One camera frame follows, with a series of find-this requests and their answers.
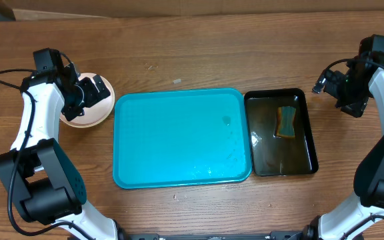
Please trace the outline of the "white plate with stain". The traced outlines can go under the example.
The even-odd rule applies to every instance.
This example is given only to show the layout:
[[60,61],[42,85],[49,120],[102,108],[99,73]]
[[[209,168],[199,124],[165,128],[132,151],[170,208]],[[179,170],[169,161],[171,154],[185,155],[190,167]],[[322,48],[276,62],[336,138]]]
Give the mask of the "white plate with stain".
[[71,127],[87,128],[100,124],[109,116],[115,104],[115,92],[106,78],[101,76],[101,80],[104,82],[106,88],[108,88],[110,96],[104,98],[91,108],[84,108],[84,116],[78,116],[72,121],[66,120],[65,116],[61,113],[60,120],[62,120],[62,122]]

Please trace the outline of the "green and yellow sponge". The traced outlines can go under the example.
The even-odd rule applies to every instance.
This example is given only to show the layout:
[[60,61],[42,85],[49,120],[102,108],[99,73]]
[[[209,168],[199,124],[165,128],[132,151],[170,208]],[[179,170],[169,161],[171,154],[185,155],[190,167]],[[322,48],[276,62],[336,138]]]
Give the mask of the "green and yellow sponge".
[[277,124],[275,128],[276,137],[286,139],[295,138],[295,114],[296,108],[292,106],[284,106],[277,108]]

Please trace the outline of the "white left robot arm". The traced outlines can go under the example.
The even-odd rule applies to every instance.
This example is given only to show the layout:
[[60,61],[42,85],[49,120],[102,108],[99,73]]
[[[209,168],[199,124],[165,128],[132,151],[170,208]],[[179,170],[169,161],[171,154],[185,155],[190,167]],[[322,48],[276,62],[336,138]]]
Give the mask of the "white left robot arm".
[[34,73],[18,89],[24,104],[19,132],[0,154],[14,230],[31,237],[60,227],[77,239],[124,239],[118,223],[88,201],[83,178],[58,141],[61,117],[96,113],[102,122],[110,114],[115,97],[108,80],[91,73]]

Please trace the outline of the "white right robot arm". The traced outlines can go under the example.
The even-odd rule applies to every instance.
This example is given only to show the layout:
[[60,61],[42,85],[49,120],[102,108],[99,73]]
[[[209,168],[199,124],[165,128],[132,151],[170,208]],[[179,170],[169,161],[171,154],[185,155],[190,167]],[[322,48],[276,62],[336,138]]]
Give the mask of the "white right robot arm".
[[352,194],[331,212],[314,218],[295,239],[359,239],[362,232],[384,220],[384,69],[373,74],[369,91],[383,136],[359,164]]

